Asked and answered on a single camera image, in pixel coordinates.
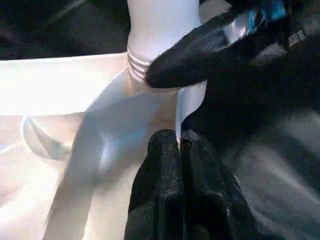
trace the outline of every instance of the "black rubber glove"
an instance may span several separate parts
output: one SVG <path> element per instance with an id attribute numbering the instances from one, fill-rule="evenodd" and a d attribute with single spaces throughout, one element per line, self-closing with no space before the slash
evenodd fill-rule
<path id="1" fill-rule="evenodd" d="M 125 240 L 257 239 L 256 222 L 209 142 L 173 130 L 155 133 L 132 186 Z"/>
<path id="2" fill-rule="evenodd" d="M 278 74 L 279 68 L 265 69 L 277 60 L 285 65 L 288 59 L 314 58 L 314 49 L 304 55 L 300 51 L 320 40 L 320 7 L 317 0 L 296 2 L 264 0 L 240 13 L 213 18 L 159 56 L 146 82 L 153 88 L 173 88 L 209 80 L 218 89 L 222 81 L 243 82 L 239 77 L 254 76 L 251 72 Z M 228 74 L 238 78 L 228 79 Z"/>

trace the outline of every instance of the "white plastic part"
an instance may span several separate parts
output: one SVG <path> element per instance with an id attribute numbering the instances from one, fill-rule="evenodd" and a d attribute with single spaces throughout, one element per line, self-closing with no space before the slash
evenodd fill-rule
<path id="1" fill-rule="evenodd" d="M 148 1 L 129 1 L 131 17 L 133 2 L 136 16 L 143 15 L 146 9 L 138 5 Z M 198 21 L 198 0 L 149 2 L 159 7 L 149 17 L 155 14 L 166 27 L 151 38 L 162 50 L 149 52 L 142 39 L 138 53 L 149 54 L 145 62 L 200 24 L 182 26 L 189 18 Z M 173 30 L 170 21 L 178 16 L 185 22 Z M 175 127 L 179 136 L 181 122 L 199 107 L 206 89 L 203 82 L 177 97 L 141 83 L 136 94 L 127 65 L 126 53 L 0 61 L 1 240 L 123 239 L 132 183 L 150 136 Z"/>
<path id="2" fill-rule="evenodd" d="M 129 72 L 143 81 L 150 63 L 201 25 L 199 0 L 128 0 Z"/>

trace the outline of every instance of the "white plastic pipe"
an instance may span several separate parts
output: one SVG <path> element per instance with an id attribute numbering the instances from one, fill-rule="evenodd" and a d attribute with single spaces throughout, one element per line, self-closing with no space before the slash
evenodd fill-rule
<path id="1" fill-rule="evenodd" d="M 150 63 L 201 25 L 199 0 L 127 0 L 129 72 L 143 82 Z"/>

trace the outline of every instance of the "black fabric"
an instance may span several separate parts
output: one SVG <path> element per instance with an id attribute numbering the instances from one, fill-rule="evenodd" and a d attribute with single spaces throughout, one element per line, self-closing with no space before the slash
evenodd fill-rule
<path id="1" fill-rule="evenodd" d="M 237 180 L 204 137 L 186 132 L 181 158 L 173 130 L 151 137 L 133 182 L 124 239 L 257 237 Z"/>
<path id="2" fill-rule="evenodd" d="M 0 2 L 1 59 L 123 53 L 130 16 L 126 0 Z"/>

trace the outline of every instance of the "gloved hand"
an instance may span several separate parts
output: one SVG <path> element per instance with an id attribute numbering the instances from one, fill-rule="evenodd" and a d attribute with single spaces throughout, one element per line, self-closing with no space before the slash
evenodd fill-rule
<path id="1" fill-rule="evenodd" d="M 320 239 L 320 8 L 303 3 L 226 13 L 151 64 L 151 87 L 207 90 L 182 123 L 181 158 L 174 133 L 150 142 L 126 239 Z"/>
<path id="2" fill-rule="evenodd" d="M 265 68 L 284 61 L 280 67 L 283 72 L 287 59 L 308 59 L 310 51 L 303 56 L 300 52 L 319 42 L 320 7 L 317 0 L 301 6 L 300 1 L 290 2 L 263 0 L 243 12 L 214 17 L 160 55 L 149 67 L 146 82 L 152 88 L 174 88 L 209 80 L 220 87 L 221 82 L 234 81 L 228 74 L 277 74 L 278 68 Z"/>
<path id="3" fill-rule="evenodd" d="M 132 186 L 125 240 L 257 239 L 236 178 L 208 141 L 186 132 L 182 156 L 173 130 L 155 133 Z"/>

